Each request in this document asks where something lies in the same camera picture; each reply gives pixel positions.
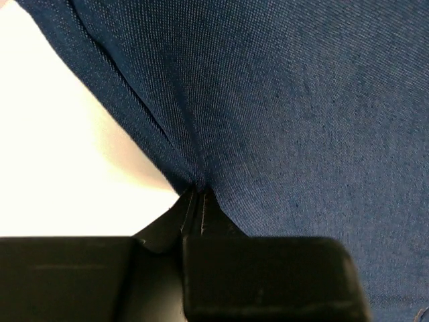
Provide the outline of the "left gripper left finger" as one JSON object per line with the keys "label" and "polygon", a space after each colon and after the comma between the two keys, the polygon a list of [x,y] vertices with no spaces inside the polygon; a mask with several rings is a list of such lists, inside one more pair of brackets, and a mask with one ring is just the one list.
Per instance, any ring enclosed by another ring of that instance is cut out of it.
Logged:
{"label": "left gripper left finger", "polygon": [[187,190],[131,237],[4,237],[2,321],[184,321]]}

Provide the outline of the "dark blue denim trousers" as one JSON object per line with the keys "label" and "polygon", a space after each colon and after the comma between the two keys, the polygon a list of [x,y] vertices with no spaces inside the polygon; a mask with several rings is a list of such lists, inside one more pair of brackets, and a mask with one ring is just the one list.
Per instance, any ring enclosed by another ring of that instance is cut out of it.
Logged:
{"label": "dark blue denim trousers", "polygon": [[21,1],[182,193],[325,235],[375,321],[428,320],[427,1]]}

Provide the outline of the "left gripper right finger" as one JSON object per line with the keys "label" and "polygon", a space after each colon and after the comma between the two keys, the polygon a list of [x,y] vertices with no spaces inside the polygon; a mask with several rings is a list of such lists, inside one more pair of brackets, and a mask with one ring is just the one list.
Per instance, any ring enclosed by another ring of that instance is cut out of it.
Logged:
{"label": "left gripper right finger", "polygon": [[189,321],[370,321],[355,264],[329,237],[249,237],[206,189],[182,231]]}

